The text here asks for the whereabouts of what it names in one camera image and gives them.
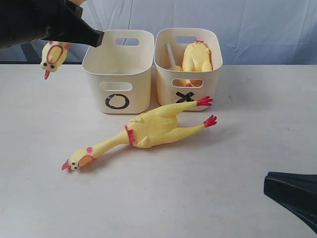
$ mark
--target rubber chicken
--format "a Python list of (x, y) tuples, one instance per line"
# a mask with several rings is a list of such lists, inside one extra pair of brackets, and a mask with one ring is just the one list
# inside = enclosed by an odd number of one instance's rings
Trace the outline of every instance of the rubber chicken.
[(179, 127), (176, 115), (196, 106), (211, 106), (209, 96), (197, 101), (174, 103), (155, 108), (131, 119), (114, 137), (88, 148), (76, 150), (63, 164), (62, 170), (77, 170), (93, 162), (99, 156), (120, 144), (130, 144), (138, 148), (166, 144), (193, 135), (202, 129), (217, 124), (217, 117), (211, 116), (202, 124), (192, 127)]
[(190, 43), (184, 52), (183, 71), (211, 71), (209, 48), (203, 41)]
[(45, 69), (44, 79), (47, 79), (51, 72), (56, 72), (67, 58), (67, 51), (70, 43), (49, 41), (42, 50), (41, 68)]

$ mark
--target black o letter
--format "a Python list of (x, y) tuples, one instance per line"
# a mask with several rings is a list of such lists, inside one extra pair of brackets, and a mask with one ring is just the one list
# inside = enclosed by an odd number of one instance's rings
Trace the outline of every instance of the black o letter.
[[(114, 107), (114, 106), (112, 106), (112, 105), (110, 105), (109, 102), (110, 102), (111, 98), (113, 98), (114, 96), (123, 97), (123, 98), (124, 98), (124, 101), (125, 101), (124, 105), (121, 106), (121, 107), (118, 107), (118, 108), (117, 108), (117, 107)], [(125, 109), (125, 108), (127, 108), (127, 107), (129, 106), (129, 104), (130, 104), (129, 99), (128, 99), (126, 96), (124, 96), (123, 94), (111, 94), (110, 96), (108, 96), (108, 97), (106, 98), (106, 106), (109, 107), (109, 108), (111, 108), (111, 109)]]

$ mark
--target black x letter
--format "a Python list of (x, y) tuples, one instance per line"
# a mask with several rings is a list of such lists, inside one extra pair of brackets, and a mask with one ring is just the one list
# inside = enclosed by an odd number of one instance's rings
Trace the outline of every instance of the black x letter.
[(176, 103), (182, 103), (182, 102), (185, 102), (185, 101), (186, 102), (192, 102), (193, 99), (191, 99), (191, 97), (194, 96), (195, 93), (189, 92), (188, 94), (184, 95), (184, 94), (182, 94), (180, 92), (177, 92), (176, 95), (181, 98)]

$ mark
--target plastic storage bin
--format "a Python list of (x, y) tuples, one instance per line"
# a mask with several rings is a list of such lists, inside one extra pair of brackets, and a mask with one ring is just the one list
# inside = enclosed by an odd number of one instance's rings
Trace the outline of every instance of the plastic storage bin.
[(82, 66), (100, 111), (137, 114), (148, 108), (154, 42), (147, 31), (107, 30), (99, 47), (88, 48)]
[[(177, 43), (182, 37), (191, 38), (190, 42)], [(210, 49), (212, 71), (183, 72), (172, 71), (166, 44), (170, 43), (176, 65), (182, 66), (184, 52), (189, 43), (194, 40), (204, 41)], [(161, 105), (192, 101), (214, 93), (219, 69), (222, 66), (222, 55), (217, 36), (214, 32), (201, 28), (168, 28), (160, 31), (155, 43), (154, 63), (158, 86), (158, 101)], [(184, 87), (177, 84), (178, 80), (198, 80), (200, 86)], [(191, 108), (188, 111), (202, 111), (207, 106)]]

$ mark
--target tabletop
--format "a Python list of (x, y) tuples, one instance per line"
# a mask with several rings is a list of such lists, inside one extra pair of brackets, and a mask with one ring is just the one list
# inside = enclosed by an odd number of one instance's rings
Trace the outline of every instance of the tabletop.
[(68, 172), (76, 149), (135, 115), (99, 112), (81, 65), (48, 80), (38, 65), (0, 65), (0, 237), (314, 237), (263, 186), (269, 171), (317, 171), (316, 75), (315, 65), (224, 65), (213, 106), (178, 116), (190, 126), (214, 114), (217, 125), (173, 144), (117, 146)]

